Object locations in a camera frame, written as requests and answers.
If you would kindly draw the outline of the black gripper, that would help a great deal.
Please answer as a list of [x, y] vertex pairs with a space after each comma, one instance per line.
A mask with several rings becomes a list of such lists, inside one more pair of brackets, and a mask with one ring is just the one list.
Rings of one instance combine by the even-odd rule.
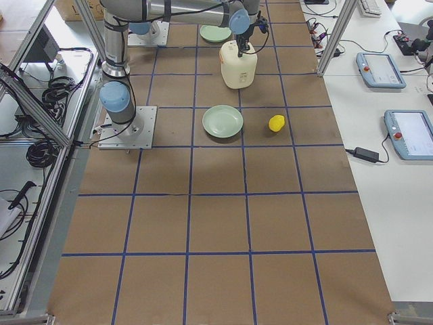
[[246, 53], [248, 53], [250, 51], [249, 40], [250, 40], [250, 37], [252, 36], [253, 32], [254, 32], [254, 25], [250, 24], [244, 32], [236, 32], [235, 33], [235, 40], [238, 44], [237, 45], [237, 47], [238, 47], [237, 56], [239, 58], [241, 58], [244, 54], [243, 44], [246, 44]]

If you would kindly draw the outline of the green plate near arm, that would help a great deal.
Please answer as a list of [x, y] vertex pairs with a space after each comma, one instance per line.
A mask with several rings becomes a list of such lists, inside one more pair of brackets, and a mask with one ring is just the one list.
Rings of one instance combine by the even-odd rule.
[[207, 42], [220, 43], [229, 39], [232, 35], [232, 31], [225, 27], [202, 25], [200, 27], [200, 36]]
[[209, 135], [224, 139], [239, 133], [244, 125], [244, 119], [237, 108], [217, 105], [205, 111], [202, 125]]

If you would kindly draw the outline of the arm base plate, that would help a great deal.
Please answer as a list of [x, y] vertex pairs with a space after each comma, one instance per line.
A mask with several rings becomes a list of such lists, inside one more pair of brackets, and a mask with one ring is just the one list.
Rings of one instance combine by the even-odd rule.
[[105, 124], [110, 127], [101, 131], [101, 141], [97, 142], [100, 150], [135, 150], [151, 149], [156, 123], [156, 106], [138, 106], [135, 119], [128, 128], [121, 132], [126, 125], [121, 127], [112, 123], [108, 113], [105, 116]]
[[129, 47], [166, 47], [169, 23], [162, 21], [129, 24]]

